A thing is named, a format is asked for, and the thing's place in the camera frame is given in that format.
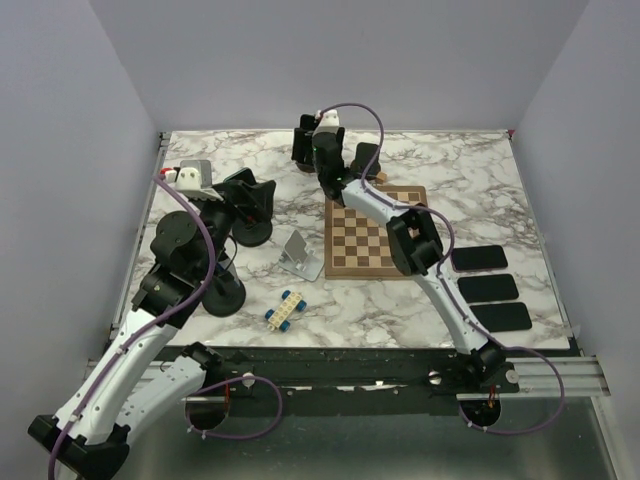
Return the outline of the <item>black phone pink case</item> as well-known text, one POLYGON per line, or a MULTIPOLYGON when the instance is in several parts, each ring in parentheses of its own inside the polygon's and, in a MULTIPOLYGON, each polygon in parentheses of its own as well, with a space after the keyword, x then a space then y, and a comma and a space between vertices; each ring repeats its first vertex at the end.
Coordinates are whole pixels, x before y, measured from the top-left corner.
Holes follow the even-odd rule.
POLYGON ((508 260, 500 245, 455 248, 451 263, 456 272, 502 270, 508 267, 508 260))

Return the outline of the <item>black phone teal case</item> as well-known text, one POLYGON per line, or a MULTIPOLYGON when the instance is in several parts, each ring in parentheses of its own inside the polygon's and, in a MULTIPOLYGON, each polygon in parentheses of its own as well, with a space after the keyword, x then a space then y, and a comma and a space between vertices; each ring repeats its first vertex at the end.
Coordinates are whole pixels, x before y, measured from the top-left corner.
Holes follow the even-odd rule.
POLYGON ((468 303, 501 302, 519 298, 519 291, 511 274, 460 277, 457 285, 468 303))

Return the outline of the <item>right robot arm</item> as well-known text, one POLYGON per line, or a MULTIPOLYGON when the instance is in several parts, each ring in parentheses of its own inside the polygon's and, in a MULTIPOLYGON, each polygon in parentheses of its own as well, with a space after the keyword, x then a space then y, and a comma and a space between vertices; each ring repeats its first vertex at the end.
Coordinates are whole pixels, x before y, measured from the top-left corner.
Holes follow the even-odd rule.
POLYGON ((449 330, 461 356, 462 384, 474 392, 485 390, 506 362, 507 348, 483 328, 445 267, 451 253, 433 221, 438 213, 421 203, 396 201, 365 177, 357 178, 342 157, 344 133, 342 127, 296 127, 292 160, 314 170, 327 200, 386 229, 394 266, 420 286, 449 330))

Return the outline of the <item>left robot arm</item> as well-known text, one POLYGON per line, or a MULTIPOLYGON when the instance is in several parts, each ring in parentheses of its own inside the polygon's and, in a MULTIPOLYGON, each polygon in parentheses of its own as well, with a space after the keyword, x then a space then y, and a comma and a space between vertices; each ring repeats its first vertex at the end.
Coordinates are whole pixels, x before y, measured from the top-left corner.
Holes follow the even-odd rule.
POLYGON ((276 183, 259 183, 244 169, 222 183, 183 167, 154 183, 180 204, 157 225, 155 263, 140 283, 115 339, 82 386, 55 413, 39 415, 29 435, 49 452, 50 479, 111 479, 139 437, 191 393, 227 391, 223 360, 201 343, 187 346, 166 373, 138 385, 157 355, 201 304, 237 312, 245 289, 227 238, 244 225, 270 237, 276 183))

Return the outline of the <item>black round clamp stand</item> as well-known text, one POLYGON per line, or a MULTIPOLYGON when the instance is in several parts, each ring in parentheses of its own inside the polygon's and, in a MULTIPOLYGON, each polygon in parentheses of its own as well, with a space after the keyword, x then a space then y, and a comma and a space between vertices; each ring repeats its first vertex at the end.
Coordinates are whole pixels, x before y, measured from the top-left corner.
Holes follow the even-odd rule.
MULTIPOLYGON (((248 180, 249 182, 258 182, 250 168, 242 168, 234 175, 228 177, 228 180, 248 180)), ((270 223, 257 223, 253 225, 245 225, 238 217, 233 225, 232 233, 235 240, 245 247, 257 247, 264 244, 273 232, 272 220, 270 223)))

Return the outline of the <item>round wooden stand left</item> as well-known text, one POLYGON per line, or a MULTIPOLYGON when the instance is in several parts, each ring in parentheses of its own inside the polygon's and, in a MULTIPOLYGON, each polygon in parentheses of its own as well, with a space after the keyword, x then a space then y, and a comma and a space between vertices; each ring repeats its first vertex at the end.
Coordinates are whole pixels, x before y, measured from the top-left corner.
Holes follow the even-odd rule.
POLYGON ((315 169, 312 165, 296 162, 297 168, 304 173, 314 173, 315 169))

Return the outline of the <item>round wooden stand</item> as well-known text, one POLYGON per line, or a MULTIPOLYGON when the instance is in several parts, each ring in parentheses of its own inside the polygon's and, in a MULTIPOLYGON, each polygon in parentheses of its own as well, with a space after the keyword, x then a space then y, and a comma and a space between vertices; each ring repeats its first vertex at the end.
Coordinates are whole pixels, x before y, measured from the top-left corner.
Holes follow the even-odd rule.
POLYGON ((314 173, 315 169, 312 165, 296 162, 297 168, 304 173, 314 173))
POLYGON ((378 145, 368 142, 360 142, 356 146, 355 157, 350 164, 350 171, 352 174, 360 178, 363 171, 369 165, 370 161, 374 159, 373 165, 367 172, 366 179, 373 180, 378 177, 381 172, 381 166, 379 162, 379 155, 377 154, 378 145))

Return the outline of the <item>round wooden stand right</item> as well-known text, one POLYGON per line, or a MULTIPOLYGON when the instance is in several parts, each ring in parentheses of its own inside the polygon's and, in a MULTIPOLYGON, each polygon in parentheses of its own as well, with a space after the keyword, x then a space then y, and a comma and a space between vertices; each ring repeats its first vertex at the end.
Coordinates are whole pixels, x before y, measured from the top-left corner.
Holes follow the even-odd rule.
POLYGON ((368 142, 360 142, 356 146, 355 157, 350 164, 350 171, 352 174, 360 178, 363 171, 369 165, 370 161, 374 159, 373 165, 367 172, 366 179, 373 180, 378 177, 381 172, 381 166, 379 162, 379 155, 377 154, 378 145, 368 142))

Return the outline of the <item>silver metal phone stand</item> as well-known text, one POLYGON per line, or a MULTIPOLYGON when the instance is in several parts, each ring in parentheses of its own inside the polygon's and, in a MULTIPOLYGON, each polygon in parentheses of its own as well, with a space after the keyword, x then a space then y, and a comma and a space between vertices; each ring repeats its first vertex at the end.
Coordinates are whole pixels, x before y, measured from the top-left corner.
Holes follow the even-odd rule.
POLYGON ((315 255, 298 230, 293 230, 283 246, 278 265, 306 281, 314 282, 323 270, 324 259, 315 255))

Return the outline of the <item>black stand with blue phone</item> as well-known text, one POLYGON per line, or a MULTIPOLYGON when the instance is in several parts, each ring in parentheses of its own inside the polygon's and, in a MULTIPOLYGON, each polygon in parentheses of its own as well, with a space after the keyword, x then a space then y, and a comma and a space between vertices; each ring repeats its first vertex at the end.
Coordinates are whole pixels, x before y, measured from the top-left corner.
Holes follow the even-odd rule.
POLYGON ((237 275, 233 260, 223 252, 201 304, 210 315, 223 318, 238 312, 245 300, 245 286, 237 275))

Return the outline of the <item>toy brick car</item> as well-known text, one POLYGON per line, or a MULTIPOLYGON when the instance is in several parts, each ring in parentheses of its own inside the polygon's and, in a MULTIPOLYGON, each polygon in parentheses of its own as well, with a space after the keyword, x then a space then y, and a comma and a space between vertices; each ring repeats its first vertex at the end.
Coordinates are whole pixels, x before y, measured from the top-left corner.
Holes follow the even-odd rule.
POLYGON ((270 309, 265 313, 267 328, 274 332, 287 332, 291 327, 290 316, 294 312, 303 312, 307 303, 299 292, 286 290, 281 296, 281 303, 276 309, 270 309))

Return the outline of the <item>wooden chessboard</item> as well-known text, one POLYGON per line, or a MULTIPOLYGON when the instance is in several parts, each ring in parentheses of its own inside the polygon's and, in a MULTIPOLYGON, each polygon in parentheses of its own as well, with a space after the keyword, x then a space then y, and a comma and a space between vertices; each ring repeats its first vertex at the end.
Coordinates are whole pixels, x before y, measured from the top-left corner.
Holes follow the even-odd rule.
POLYGON ((364 186, 325 204, 328 279, 400 279, 426 275, 443 258, 442 240, 426 211, 422 186, 364 186))

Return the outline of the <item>black front rail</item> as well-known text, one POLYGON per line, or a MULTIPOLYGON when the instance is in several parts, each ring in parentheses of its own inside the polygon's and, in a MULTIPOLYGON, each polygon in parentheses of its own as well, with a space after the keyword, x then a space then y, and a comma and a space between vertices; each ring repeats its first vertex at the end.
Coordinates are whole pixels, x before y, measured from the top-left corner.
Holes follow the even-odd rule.
POLYGON ((346 417, 402 414, 454 415, 464 397, 485 399, 521 393, 523 376, 514 358, 490 376, 475 380, 452 349, 358 349, 216 347, 214 359, 202 345, 167 347, 159 359, 170 362, 193 354, 208 372, 205 383, 254 374, 242 383, 198 392, 185 411, 198 425, 223 417, 346 417))

